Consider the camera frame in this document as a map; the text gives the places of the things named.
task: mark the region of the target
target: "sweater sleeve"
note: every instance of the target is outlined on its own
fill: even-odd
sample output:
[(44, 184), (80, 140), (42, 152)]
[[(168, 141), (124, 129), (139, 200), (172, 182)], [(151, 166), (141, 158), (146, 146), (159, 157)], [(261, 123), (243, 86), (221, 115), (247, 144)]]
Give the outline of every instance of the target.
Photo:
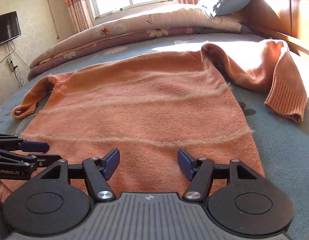
[(16, 106), (12, 115), (16, 119), (22, 119), (34, 114), (38, 103), (51, 92), (57, 83), (63, 82), (72, 76), (73, 72), (51, 75), (41, 79), (24, 97), (22, 103)]
[(228, 76), (236, 84), (250, 90), (267, 92), (265, 106), (282, 117), (302, 123), (308, 97), (285, 41), (260, 41), (254, 51), (256, 54), (249, 57), (255, 58), (258, 65), (251, 62), (252, 68), (247, 71), (241, 67), (242, 63), (247, 65), (244, 56), (241, 62), (235, 62), (214, 44), (204, 45), (201, 51), (203, 58), (224, 65)]

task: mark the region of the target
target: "television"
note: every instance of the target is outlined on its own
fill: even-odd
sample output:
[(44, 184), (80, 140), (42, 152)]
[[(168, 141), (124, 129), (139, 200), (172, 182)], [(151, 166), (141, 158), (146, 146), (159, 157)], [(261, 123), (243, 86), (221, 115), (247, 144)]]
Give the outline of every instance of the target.
[(0, 15), (0, 45), (20, 35), (21, 30), (16, 11)]

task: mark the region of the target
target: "power plug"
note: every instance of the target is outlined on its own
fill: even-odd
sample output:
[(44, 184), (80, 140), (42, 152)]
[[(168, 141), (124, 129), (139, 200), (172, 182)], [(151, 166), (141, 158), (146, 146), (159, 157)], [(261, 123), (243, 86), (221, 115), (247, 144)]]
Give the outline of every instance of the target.
[(18, 66), (14, 66), (12, 60), (10, 60), (9, 58), (8, 58), (8, 65), (12, 72), (14, 72), (15, 69), (18, 67)]

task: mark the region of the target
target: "black circular housing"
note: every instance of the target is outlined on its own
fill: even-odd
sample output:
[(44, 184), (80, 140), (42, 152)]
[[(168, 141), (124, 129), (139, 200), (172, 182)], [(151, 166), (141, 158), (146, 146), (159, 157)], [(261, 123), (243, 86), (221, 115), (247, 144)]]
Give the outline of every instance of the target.
[(266, 179), (239, 179), (217, 190), (208, 200), (213, 219), (237, 235), (264, 237), (287, 231), (294, 206)]
[(88, 196), (58, 179), (32, 179), (3, 205), (7, 223), (29, 236), (59, 234), (78, 225), (90, 210)]

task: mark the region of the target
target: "window frame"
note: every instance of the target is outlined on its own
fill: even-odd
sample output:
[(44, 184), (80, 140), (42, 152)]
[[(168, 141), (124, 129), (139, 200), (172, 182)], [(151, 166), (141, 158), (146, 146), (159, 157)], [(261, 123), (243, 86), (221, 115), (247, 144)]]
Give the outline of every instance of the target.
[(92, 12), (94, 14), (93, 16), (94, 16), (95, 20), (98, 20), (98, 19), (107, 17), (109, 15), (113, 15), (117, 12), (126, 11), (126, 10), (131, 9), (131, 8), (136, 8), (136, 7), (140, 7), (140, 6), (144, 6), (144, 5), (157, 4), (157, 3), (171, 2), (171, 1), (172, 0), (153, 0), (153, 1), (143, 2), (143, 3), (133, 4), (132, 0), (129, 0), (130, 5), (123, 7), (122, 10), (110, 11), (110, 12), (106, 12), (104, 14), (100, 14), (96, 0), (90, 0), (90, 5), (91, 5)]

